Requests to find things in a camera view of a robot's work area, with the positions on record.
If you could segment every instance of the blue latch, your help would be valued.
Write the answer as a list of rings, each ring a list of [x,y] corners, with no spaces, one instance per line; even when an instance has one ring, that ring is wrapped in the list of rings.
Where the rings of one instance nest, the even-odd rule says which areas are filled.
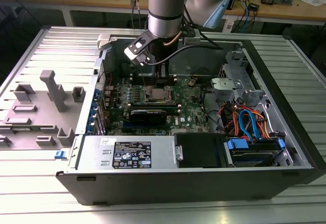
[[[96,114],[96,111],[94,109],[90,109],[90,114],[93,116]]]
[[[101,91],[98,90],[97,88],[94,90],[94,96],[101,96]]]
[[[90,123],[92,123],[92,122],[94,122],[95,121],[95,118],[94,117],[88,117],[88,120],[87,120],[87,122],[90,124]]]
[[[88,131],[93,131],[93,130],[94,130],[94,126],[87,125],[87,126],[86,126],[86,130],[88,130]]]
[[[229,150],[231,149],[248,149],[249,145],[245,139],[234,138],[228,141]]]
[[[55,159],[66,159],[66,151],[58,150],[55,155]]]
[[[97,108],[97,103],[93,102],[92,103],[92,108]]]
[[[279,144],[281,146],[281,149],[285,149],[285,143],[284,143],[283,139],[279,139]]]

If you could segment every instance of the table leg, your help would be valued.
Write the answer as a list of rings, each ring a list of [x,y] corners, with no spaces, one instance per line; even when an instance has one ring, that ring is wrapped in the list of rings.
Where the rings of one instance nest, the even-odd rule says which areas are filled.
[[[69,9],[62,9],[62,14],[66,22],[66,26],[75,26],[71,12]]]
[[[227,15],[226,16],[226,21],[224,23],[223,31],[222,32],[231,32],[234,22],[238,19],[237,15]]]

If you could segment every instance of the power supply label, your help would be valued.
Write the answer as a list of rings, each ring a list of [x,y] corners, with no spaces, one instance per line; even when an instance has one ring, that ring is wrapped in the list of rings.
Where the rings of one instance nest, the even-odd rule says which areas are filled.
[[[151,153],[151,142],[115,142],[113,154],[113,168],[151,168]]]

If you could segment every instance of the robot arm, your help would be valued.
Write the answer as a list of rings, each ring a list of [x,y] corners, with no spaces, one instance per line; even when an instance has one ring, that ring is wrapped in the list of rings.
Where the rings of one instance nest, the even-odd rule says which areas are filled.
[[[136,38],[125,54],[135,63],[151,63],[146,51],[155,62],[164,60],[178,48],[174,42],[181,36],[184,6],[188,22],[214,28],[223,16],[230,0],[149,0],[148,31]]]

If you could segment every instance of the motherboard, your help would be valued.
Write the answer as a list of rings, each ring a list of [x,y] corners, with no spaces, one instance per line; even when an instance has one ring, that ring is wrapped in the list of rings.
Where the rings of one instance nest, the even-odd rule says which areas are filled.
[[[170,85],[121,79],[105,88],[107,135],[173,135],[209,132],[200,85],[174,77]]]

